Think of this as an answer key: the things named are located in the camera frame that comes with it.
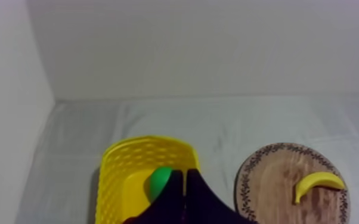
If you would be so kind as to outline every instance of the white cloth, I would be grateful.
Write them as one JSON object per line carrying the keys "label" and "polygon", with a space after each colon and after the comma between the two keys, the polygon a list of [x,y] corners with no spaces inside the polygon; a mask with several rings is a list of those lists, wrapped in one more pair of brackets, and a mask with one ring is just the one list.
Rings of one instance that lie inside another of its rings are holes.
{"label": "white cloth", "polygon": [[230,207],[241,163],[275,142],[303,144],[341,172],[359,224],[359,97],[223,97],[62,102],[36,150],[17,224],[94,221],[97,167],[112,143],[168,135],[199,153],[202,175]]}

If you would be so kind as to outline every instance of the banana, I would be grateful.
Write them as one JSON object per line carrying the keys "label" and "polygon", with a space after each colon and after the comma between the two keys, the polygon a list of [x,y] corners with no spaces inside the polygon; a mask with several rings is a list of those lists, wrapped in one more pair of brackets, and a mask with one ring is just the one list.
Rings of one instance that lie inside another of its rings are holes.
{"label": "banana", "polygon": [[345,189],[345,184],[338,176],[329,172],[315,172],[305,176],[295,186],[295,204],[301,202],[301,197],[315,186],[326,186],[335,189]]}

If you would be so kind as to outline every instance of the yellow basket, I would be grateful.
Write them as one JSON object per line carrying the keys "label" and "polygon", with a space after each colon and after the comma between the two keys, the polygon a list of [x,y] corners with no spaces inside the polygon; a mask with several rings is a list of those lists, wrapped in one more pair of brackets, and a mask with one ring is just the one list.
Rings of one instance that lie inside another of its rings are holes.
{"label": "yellow basket", "polygon": [[185,142],[142,136],[112,145],[103,155],[96,206],[96,224],[119,224],[149,205],[148,178],[160,166],[186,173],[199,169],[195,150]]}

